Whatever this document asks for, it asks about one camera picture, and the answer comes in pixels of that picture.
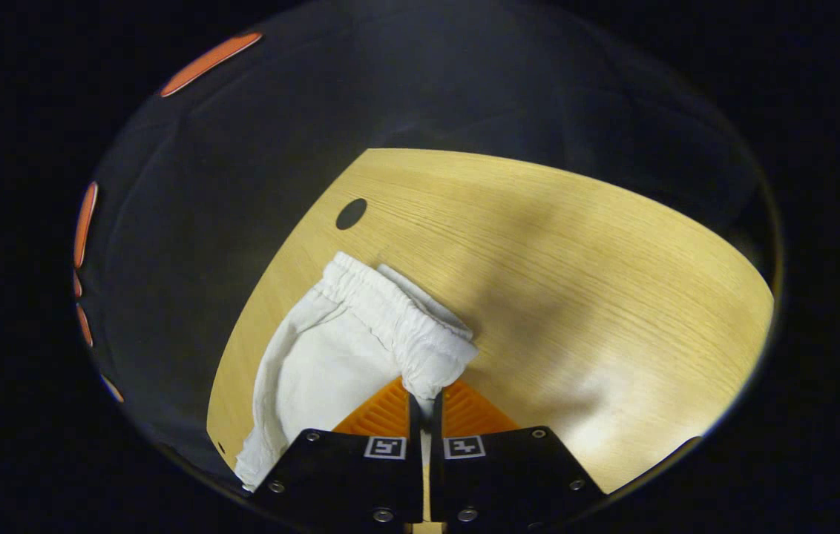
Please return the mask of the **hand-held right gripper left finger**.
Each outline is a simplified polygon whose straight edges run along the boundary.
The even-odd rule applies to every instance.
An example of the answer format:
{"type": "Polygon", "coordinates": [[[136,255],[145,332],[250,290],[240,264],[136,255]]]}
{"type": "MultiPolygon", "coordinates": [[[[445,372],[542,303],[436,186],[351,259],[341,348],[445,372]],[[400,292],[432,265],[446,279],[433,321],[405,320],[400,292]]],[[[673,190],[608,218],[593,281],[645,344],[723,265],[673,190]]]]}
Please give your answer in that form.
{"type": "Polygon", "coordinates": [[[422,412],[390,381],[333,430],[307,428],[251,497],[283,525],[414,525],[423,520],[422,412]]]}

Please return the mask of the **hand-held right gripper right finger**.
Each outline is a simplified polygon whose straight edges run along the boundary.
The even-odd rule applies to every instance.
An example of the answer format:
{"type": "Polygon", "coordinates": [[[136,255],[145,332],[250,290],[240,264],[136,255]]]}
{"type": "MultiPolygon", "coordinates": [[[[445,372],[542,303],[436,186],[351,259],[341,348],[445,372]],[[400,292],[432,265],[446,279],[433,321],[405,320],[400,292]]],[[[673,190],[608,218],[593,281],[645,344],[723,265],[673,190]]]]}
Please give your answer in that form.
{"type": "Polygon", "coordinates": [[[518,425],[463,381],[431,422],[430,516],[445,530],[549,530],[606,501],[552,429],[518,425]]]}

